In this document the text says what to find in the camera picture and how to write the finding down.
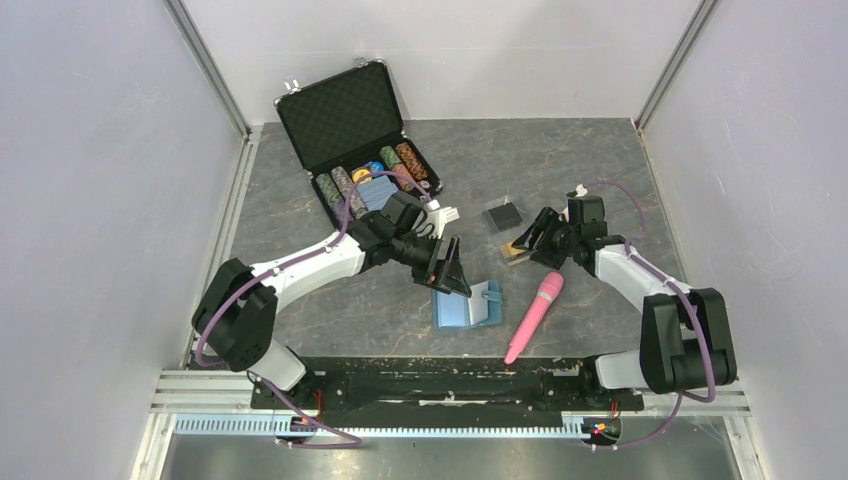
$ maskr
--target metal bracket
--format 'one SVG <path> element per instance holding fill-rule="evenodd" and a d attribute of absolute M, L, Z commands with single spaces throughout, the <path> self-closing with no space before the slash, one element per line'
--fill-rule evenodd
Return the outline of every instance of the metal bracket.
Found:
<path fill-rule="evenodd" d="M 294 77 L 286 77 L 286 79 L 283 80 L 283 83 L 286 85 L 286 90 L 288 90 L 289 93 L 300 91 L 300 84 L 297 83 L 297 79 Z"/>

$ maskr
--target white wall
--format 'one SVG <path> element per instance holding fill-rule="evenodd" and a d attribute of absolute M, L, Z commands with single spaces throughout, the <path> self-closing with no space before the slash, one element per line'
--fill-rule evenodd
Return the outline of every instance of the white wall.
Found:
<path fill-rule="evenodd" d="M 239 138 L 159 0 L 0 5 L 0 478 L 127 478 Z"/>
<path fill-rule="evenodd" d="M 386 59 L 405 118 L 634 117 L 697 0 L 185 0 L 252 124 Z"/>
<path fill-rule="evenodd" d="M 846 24 L 840 0 L 721 2 L 646 132 L 780 479 L 848 468 Z"/>

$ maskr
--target poker chip stack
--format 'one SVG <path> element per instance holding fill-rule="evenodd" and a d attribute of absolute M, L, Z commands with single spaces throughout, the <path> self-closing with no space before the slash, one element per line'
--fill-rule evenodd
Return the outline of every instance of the poker chip stack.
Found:
<path fill-rule="evenodd" d="M 350 179 L 345 169 L 336 167 L 330 171 L 330 175 L 333 177 L 333 182 L 339 187 L 342 198 L 347 198 L 348 194 L 350 194 L 350 211 L 353 212 L 353 217 L 362 218 L 363 215 L 368 213 L 368 207 L 365 206 L 365 201 L 362 200 L 359 192 L 353 188 L 353 180 Z"/>
<path fill-rule="evenodd" d="M 398 157 L 400 157 L 403 164 L 406 165 L 406 168 L 412 173 L 412 178 L 420 181 L 426 180 L 430 176 L 427 173 L 427 169 L 424 168 L 424 165 L 422 165 L 418 160 L 418 157 L 415 156 L 415 152 L 408 143 L 403 142 L 395 147 L 395 152 L 397 152 Z"/>
<path fill-rule="evenodd" d="M 333 179 L 326 173 L 322 173 L 315 178 L 315 183 L 318 184 L 318 190 L 321 190 L 321 196 L 324 197 L 327 205 L 330 205 L 336 215 L 336 220 L 341 223 L 344 219 L 344 198 L 333 183 Z"/>
<path fill-rule="evenodd" d="M 407 170 L 406 165 L 403 164 L 400 157 L 397 156 L 394 149 L 392 147 L 386 146 L 380 149 L 380 157 L 386 162 L 386 166 L 389 170 L 398 173 L 400 175 L 406 175 L 409 178 L 413 178 L 412 174 Z M 403 178 L 395 178 L 397 180 L 400 188 L 403 189 L 404 192 L 408 192 L 412 190 L 414 187 L 411 183 L 404 180 Z"/>

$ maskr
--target poker chip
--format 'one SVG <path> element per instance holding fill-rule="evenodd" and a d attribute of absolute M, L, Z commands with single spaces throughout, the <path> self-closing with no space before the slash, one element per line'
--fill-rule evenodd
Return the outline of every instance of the poker chip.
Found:
<path fill-rule="evenodd" d="M 357 182 L 357 181 L 359 181 L 360 178 L 364 177 L 365 175 L 369 175 L 370 173 L 371 173 L 371 171 L 368 170 L 365 167 L 357 168 L 356 170 L 353 171 L 353 175 L 352 175 L 353 181 Z M 359 185 L 362 185 L 363 183 L 368 183 L 370 181 L 371 181 L 371 177 L 366 177 L 364 180 L 359 182 Z"/>
<path fill-rule="evenodd" d="M 383 164 L 380 162 L 368 162 L 365 164 L 365 167 L 372 172 L 382 172 L 386 168 L 383 167 Z"/>

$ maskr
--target case lid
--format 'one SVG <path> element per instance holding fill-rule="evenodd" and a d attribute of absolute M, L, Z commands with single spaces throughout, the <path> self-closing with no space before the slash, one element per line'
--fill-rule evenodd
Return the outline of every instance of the case lid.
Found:
<path fill-rule="evenodd" d="M 378 60 L 283 95 L 275 104 L 307 170 L 403 130 L 389 69 Z"/>

